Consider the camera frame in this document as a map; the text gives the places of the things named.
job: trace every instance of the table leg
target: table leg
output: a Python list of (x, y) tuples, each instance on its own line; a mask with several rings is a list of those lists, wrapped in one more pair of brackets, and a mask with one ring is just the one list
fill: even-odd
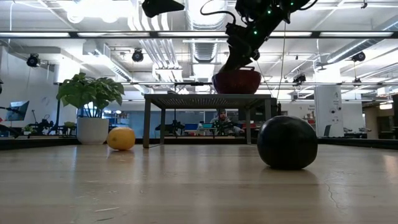
[(149, 148), (149, 130), (150, 130), (150, 99), (145, 99), (145, 110), (144, 110), (144, 148)]
[(251, 144), (250, 110), (246, 110), (246, 141)]
[(160, 143), (164, 144), (164, 131), (166, 124), (166, 109), (162, 109), (160, 114)]

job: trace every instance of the desk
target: desk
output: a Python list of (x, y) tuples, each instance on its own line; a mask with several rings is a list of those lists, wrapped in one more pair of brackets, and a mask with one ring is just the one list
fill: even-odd
[[(160, 143), (164, 144), (166, 109), (238, 109), (246, 110), (246, 126), (250, 127), (250, 109), (265, 103), (264, 121), (272, 117), (271, 111), (276, 111), (277, 101), (270, 95), (178, 95), (178, 94), (145, 94), (144, 110), (144, 148), (149, 148), (150, 106), (156, 105), (161, 109), (160, 114)], [(251, 143), (251, 132), (246, 131), (247, 143)]]

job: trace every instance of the person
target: person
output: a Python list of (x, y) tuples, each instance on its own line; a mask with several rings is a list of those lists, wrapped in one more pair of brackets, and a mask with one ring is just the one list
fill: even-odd
[[(215, 121), (219, 121), (220, 124), (231, 122), (231, 120), (227, 117), (225, 109), (218, 109), (217, 110), (217, 117), (213, 118), (210, 121), (210, 123), (214, 123)], [(232, 129), (224, 129), (224, 133), (226, 133), (226, 134), (230, 134), (230, 133), (238, 134), (238, 133), (244, 133), (244, 131), (243, 131), (243, 129), (241, 129), (239, 127), (233, 126)]]

